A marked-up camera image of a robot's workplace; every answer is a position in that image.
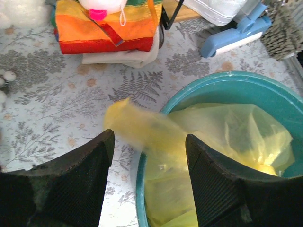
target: floral pattern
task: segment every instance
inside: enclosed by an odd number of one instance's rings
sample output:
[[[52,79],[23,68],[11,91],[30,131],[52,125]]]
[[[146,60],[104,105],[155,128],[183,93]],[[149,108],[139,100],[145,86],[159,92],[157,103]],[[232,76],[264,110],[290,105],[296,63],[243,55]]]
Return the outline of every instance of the floral pattern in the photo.
[[[260,41],[201,58],[203,41],[218,31],[202,19],[177,23],[165,32],[156,61],[142,69],[83,65],[81,55],[62,55],[51,25],[0,31],[0,73],[14,70],[18,75],[0,113],[2,171],[30,169],[85,144],[103,131],[103,116],[114,101],[130,97],[139,106],[159,111],[184,86],[214,72],[257,72],[303,94],[292,70],[269,58]],[[101,227],[138,226],[131,171],[137,159],[117,138]]]

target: yellow object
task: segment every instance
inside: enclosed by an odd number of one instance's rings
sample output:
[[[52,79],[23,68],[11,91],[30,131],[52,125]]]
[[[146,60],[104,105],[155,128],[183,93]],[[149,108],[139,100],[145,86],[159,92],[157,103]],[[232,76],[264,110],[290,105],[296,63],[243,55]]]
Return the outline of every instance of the yellow object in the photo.
[[[126,99],[108,108],[104,129],[147,154],[144,195],[151,227],[198,227],[185,151],[190,133],[267,174],[280,175],[294,162],[287,129],[255,105],[197,104],[167,117]]]

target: blue lint roller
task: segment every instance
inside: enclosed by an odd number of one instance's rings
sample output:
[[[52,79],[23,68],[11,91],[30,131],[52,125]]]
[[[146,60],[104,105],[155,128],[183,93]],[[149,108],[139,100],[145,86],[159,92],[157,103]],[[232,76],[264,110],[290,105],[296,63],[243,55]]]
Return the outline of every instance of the blue lint roller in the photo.
[[[269,17],[260,17],[268,5],[264,2],[259,2],[253,11],[237,24],[237,29],[231,28],[208,37],[200,50],[202,57],[214,57],[259,39],[271,26]]]

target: pink nose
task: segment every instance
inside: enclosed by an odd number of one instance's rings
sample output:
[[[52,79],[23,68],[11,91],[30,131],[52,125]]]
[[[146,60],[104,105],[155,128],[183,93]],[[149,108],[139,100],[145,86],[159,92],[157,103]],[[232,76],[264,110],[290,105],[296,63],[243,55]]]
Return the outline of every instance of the pink nose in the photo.
[[[106,10],[94,10],[90,9],[89,10],[89,17],[92,20],[104,20],[107,16],[107,11]]]

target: black metal stand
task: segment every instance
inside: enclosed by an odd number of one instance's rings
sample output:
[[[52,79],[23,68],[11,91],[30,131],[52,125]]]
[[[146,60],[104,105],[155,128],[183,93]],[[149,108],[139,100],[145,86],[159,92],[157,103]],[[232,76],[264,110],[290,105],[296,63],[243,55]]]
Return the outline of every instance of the black metal stand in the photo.
[[[179,1],[178,5],[176,7],[176,10],[175,10],[174,14],[172,15],[171,19],[169,19],[169,17],[167,16],[167,13],[165,11],[164,6],[162,6],[161,22],[162,22],[165,30],[169,30],[170,27],[172,26],[172,24],[174,23],[174,21],[176,19],[176,16],[180,11],[180,8],[181,8],[183,2],[184,2],[184,0]]]

